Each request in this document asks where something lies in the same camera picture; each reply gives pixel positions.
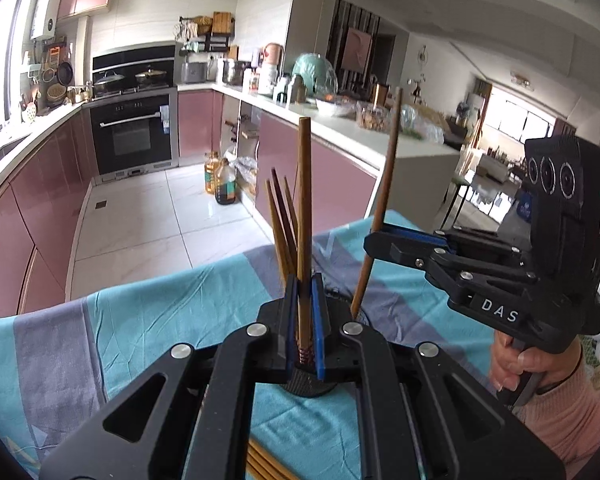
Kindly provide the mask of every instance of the white countertop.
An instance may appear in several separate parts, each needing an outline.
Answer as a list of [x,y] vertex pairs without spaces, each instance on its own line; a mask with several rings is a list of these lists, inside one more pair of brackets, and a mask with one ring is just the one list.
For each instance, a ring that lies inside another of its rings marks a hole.
[[[287,108],[284,105],[276,104],[269,97],[260,96],[254,92],[242,92],[240,87],[213,82],[178,85],[178,92],[206,89],[222,92],[293,124],[298,124],[300,117],[309,117],[314,135],[366,162],[376,170],[384,167],[386,149],[389,144],[388,134],[360,128],[353,119],[325,117],[320,115],[313,105],[291,105]],[[440,155],[458,156],[458,152],[444,144],[424,142],[405,136],[400,136],[398,140],[397,158]]]
[[62,105],[48,115],[36,117],[31,124],[11,125],[4,133],[0,133],[0,148],[12,140],[25,137],[13,150],[0,160],[0,186],[18,165],[58,126],[76,114],[82,103]]

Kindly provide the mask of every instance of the toaster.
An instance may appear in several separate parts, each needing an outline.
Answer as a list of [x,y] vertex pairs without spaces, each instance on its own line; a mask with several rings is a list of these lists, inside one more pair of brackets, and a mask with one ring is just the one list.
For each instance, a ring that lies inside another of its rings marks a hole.
[[183,83],[204,83],[206,82],[206,62],[184,62],[182,64]]

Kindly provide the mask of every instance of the metal screw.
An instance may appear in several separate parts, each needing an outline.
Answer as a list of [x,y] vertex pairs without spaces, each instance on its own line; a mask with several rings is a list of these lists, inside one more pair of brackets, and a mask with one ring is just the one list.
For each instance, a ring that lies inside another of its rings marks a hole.
[[251,337],[259,337],[267,333],[267,326],[262,323],[252,323],[247,327],[247,334]]
[[438,355],[439,350],[440,349],[438,348],[438,345],[433,343],[422,343],[420,346],[418,346],[418,353],[422,357],[435,357]]
[[174,359],[184,359],[190,355],[191,347],[189,345],[185,345],[184,343],[180,343],[171,349],[171,357]]
[[342,331],[347,335],[360,335],[362,332],[362,325],[355,321],[349,321],[342,326]]

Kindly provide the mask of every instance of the camera lens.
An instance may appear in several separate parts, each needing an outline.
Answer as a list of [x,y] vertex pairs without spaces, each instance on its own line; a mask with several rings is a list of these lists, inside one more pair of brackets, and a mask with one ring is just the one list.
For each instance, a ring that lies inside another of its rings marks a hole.
[[542,187],[544,190],[551,194],[555,189],[555,168],[553,161],[548,157],[543,157],[540,161],[540,180],[542,180]]
[[529,179],[532,184],[538,181],[538,163],[533,157],[529,160]]
[[560,189],[567,199],[573,196],[573,192],[576,189],[576,178],[568,162],[565,162],[560,168]]

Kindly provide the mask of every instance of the human hand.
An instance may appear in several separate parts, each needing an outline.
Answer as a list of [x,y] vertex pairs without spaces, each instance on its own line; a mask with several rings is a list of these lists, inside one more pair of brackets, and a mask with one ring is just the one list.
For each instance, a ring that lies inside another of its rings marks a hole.
[[511,336],[494,332],[489,378],[498,391],[503,388],[515,391],[522,372],[545,372],[539,388],[559,383],[568,378],[580,362],[582,347],[578,338],[563,353],[556,355],[538,348],[520,352],[511,347],[512,342]]

